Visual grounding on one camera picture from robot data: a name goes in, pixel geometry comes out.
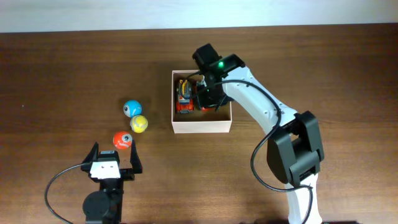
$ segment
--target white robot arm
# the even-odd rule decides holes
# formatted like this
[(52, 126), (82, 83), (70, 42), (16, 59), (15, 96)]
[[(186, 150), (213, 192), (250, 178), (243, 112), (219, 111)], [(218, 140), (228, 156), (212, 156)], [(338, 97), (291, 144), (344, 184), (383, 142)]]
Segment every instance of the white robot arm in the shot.
[[(309, 111), (299, 114), (279, 101), (253, 77), (250, 69), (236, 55), (222, 58), (207, 44), (193, 54), (193, 59), (200, 68), (198, 73), (204, 76), (207, 90), (201, 90), (201, 95), (197, 93), (198, 101), (206, 102), (209, 108), (217, 110), (227, 101), (235, 100), (266, 134), (272, 132), (268, 139), (267, 161), (274, 175), (285, 184), (286, 189), (290, 189), (287, 193), (289, 223), (303, 223), (307, 215), (305, 223), (321, 223), (316, 184), (324, 155), (314, 115)], [(292, 134), (298, 136), (294, 141), (290, 138)], [(254, 175), (257, 175), (254, 162), (251, 165)], [(287, 191), (262, 184), (272, 190)], [(312, 207), (307, 214), (311, 188)]]
[[(265, 89), (252, 75), (250, 69), (247, 67), (235, 68), (228, 73), (228, 76), (223, 80), (246, 80), (255, 84), (266, 91), (274, 101), (279, 105), (282, 111), (282, 119), (280, 125), (283, 126), (295, 119), (294, 114), (297, 112), (283, 104), (277, 98), (275, 98), (267, 89)], [(277, 121), (277, 111), (275, 106), (270, 100), (264, 96), (257, 89), (246, 86), (242, 83), (225, 83), (223, 84), (224, 92), (237, 101), (261, 126), (264, 132), (267, 134), (271, 131), (272, 127)], [(319, 224), (322, 222), (321, 216), (318, 212), (317, 204), (317, 184), (318, 174), (311, 174), (307, 178), (300, 182), (300, 185), (309, 185), (313, 187), (313, 201), (312, 209), (308, 217), (307, 223)], [(285, 184), (286, 189), (291, 189), (291, 184)], [(289, 202), (289, 223), (300, 224), (302, 223), (308, 210), (309, 203), (309, 192), (307, 189), (298, 189), (293, 192), (287, 193), (287, 200)]]

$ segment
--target white box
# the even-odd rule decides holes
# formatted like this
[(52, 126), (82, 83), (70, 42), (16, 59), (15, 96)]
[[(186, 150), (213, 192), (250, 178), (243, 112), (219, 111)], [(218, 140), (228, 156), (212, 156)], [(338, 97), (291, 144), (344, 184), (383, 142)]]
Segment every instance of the white box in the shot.
[[(231, 102), (221, 106), (217, 112), (195, 111), (190, 114), (175, 112), (176, 81), (185, 78), (197, 70), (174, 70), (172, 72), (172, 126), (174, 133), (228, 133), (232, 125)], [(192, 79), (201, 80), (201, 75), (194, 75)]]

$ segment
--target yellow ball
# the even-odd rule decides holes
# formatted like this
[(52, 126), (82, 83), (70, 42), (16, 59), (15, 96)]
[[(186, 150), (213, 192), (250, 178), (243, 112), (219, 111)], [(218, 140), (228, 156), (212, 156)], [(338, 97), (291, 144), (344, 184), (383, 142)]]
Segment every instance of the yellow ball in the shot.
[(131, 118), (130, 126), (135, 133), (143, 133), (148, 127), (148, 120), (143, 115), (137, 115)]

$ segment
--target ball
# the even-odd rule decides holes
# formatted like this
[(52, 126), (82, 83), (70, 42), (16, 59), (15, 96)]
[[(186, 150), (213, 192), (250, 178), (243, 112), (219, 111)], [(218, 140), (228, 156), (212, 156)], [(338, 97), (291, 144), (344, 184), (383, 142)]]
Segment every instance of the ball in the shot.
[(142, 106), (136, 100), (129, 100), (123, 106), (123, 112), (129, 118), (142, 113)]
[(128, 149), (132, 144), (132, 136), (127, 131), (120, 131), (113, 136), (113, 144), (117, 149)]
[(137, 115), (131, 118), (130, 126), (135, 133), (143, 133), (148, 127), (148, 120), (143, 115)]

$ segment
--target orange ball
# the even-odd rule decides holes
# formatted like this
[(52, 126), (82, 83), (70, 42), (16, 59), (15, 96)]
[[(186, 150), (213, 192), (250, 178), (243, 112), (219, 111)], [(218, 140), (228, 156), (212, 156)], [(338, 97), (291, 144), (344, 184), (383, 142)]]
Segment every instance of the orange ball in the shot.
[(128, 149), (132, 144), (132, 136), (127, 131), (120, 131), (113, 136), (113, 144), (117, 149)]

